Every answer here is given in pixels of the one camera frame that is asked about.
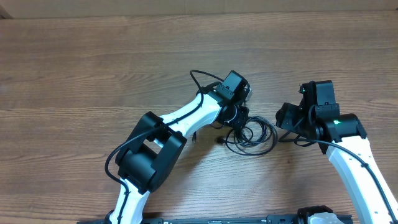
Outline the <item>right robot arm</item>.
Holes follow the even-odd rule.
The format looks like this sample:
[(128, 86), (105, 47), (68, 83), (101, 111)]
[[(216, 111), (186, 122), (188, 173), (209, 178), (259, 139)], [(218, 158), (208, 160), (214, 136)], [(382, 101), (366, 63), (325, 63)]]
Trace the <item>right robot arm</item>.
[(341, 114), (333, 82), (310, 81), (300, 86), (299, 105), (284, 103), (276, 113), (280, 142), (301, 147), (317, 143), (335, 167), (361, 223), (397, 223), (397, 200), (379, 170), (368, 134), (359, 118)]

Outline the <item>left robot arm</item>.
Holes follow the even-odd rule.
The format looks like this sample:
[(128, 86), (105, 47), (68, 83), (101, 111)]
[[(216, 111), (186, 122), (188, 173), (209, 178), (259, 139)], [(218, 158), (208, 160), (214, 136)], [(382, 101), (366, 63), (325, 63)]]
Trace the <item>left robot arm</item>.
[(242, 128), (249, 112), (243, 104), (250, 96), (248, 81), (232, 70), (226, 78), (198, 86), (196, 97), (179, 110), (162, 116), (144, 114), (106, 159), (105, 173), (121, 189), (105, 223), (140, 223), (149, 195), (169, 176), (188, 137), (214, 122)]

